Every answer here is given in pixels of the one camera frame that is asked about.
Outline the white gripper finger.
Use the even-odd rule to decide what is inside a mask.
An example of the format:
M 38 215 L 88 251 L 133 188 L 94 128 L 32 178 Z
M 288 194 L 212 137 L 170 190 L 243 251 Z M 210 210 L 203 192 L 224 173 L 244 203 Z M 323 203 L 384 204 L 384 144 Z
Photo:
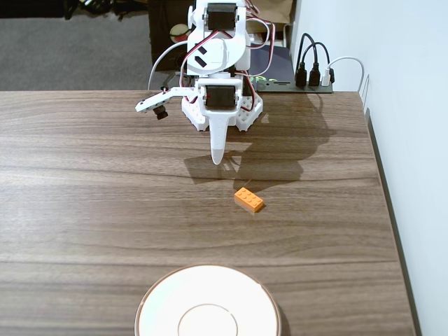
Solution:
M 219 165 L 223 159 L 228 126 L 232 124 L 233 119 L 230 115 L 209 117 L 211 159 L 215 165 Z

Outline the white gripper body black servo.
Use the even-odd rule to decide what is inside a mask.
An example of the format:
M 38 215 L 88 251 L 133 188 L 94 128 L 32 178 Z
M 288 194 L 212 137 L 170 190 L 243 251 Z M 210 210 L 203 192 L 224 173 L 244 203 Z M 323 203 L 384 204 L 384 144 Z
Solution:
M 206 117 L 233 118 L 242 105 L 242 79 L 199 78 L 195 84 L 199 113 Z

